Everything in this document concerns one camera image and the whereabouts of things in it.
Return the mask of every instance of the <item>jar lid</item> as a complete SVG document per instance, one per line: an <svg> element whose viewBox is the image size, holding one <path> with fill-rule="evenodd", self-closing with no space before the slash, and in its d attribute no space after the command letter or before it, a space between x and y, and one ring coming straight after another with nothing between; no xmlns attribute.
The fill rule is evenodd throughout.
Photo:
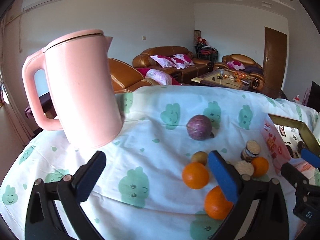
<svg viewBox="0 0 320 240"><path fill-rule="evenodd" d="M260 145L254 140L247 141L246 148L254 155L258 155L261 151Z"/></svg>
<svg viewBox="0 0 320 240"><path fill-rule="evenodd" d="M54 41L51 41L47 46L44 47L44 50L43 52L45 52L47 49L59 44L59 43L62 43L64 41L67 41L67 40L71 40L71 39L74 39L74 38L78 38L78 37L81 37L81 36L88 36L88 35L104 35L103 31L102 30L97 30L97 29L92 29L92 30L83 30L83 31L78 31L78 32L74 32L74 33L69 33L67 35L64 35L60 38L57 38L55 39Z"/></svg>

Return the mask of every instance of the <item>sofa backrest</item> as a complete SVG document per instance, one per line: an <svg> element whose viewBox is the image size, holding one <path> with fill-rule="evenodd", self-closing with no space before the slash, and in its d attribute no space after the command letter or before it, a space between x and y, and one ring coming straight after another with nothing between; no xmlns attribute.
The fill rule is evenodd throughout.
<svg viewBox="0 0 320 240"><path fill-rule="evenodd" d="M136 56L132 61L132 66L135 68L157 66L158 62L153 60L150 56L161 55L171 57L175 54L188 54L193 59L193 53L185 47L181 46L162 46L146 49Z"/></svg>
<svg viewBox="0 0 320 240"><path fill-rule="evenodd" d="M223 62L229 62L229 61L240 61L242 64L246 64L246 65L255 65L258 66L259 68L262 68L258 63L256 63L252 58L246 56L246 55L242 55L242 54L231 54L231 55L227 55L227 56L223 56L222 57L222 61Z"/></svg>
<svg viewBox="0 0 320 240"><path fill-rule="evenodd" d="M115 58L109 58L109 69L114 91L130 87L143 79L139 71Z"/></svg>

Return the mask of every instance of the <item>small glass jar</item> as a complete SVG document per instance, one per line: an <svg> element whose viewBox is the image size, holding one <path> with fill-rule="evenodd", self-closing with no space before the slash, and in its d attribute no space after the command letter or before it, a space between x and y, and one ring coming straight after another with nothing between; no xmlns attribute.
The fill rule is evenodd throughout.
<svg viewBox="0 0 320 240"><path fill-rule="evenodd" d="M251 162L254 158L259 156L260 151L260 145L256 141L247 141L245 148L241 152L241 159L246 162Z"/></svg>

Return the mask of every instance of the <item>coffee table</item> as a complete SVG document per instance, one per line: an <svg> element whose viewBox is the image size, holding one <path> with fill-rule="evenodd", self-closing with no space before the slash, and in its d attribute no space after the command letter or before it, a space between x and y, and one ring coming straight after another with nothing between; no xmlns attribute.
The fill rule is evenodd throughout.
<svg viewBox="0 0 320 240"><path fill-rule="evenodd" d="M229 72L227 70L223 70L224 75L233 75L234 72ZM228 78L225 79L217 79L217 77L220 75L220 69L209 72L207 74L198 76L196 78L191 79L191 81L199 83L204 86L210 86L210 87L223 87L223 88L233 88L238 90L250 90L250 85L245 84L243 82L234 82L232 80L229 80Z"/></svg>

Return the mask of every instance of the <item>kiwi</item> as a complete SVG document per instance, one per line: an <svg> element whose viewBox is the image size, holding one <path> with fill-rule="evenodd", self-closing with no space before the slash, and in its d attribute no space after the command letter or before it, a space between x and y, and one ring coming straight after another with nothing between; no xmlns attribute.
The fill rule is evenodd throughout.
<svg viewBox="0 0 320 240"><path fill-rule="evenodd" d="M206 165L208 161L208 155L205 152L196 152L191 157L191 162L201 163L203 165Z"/></svg>

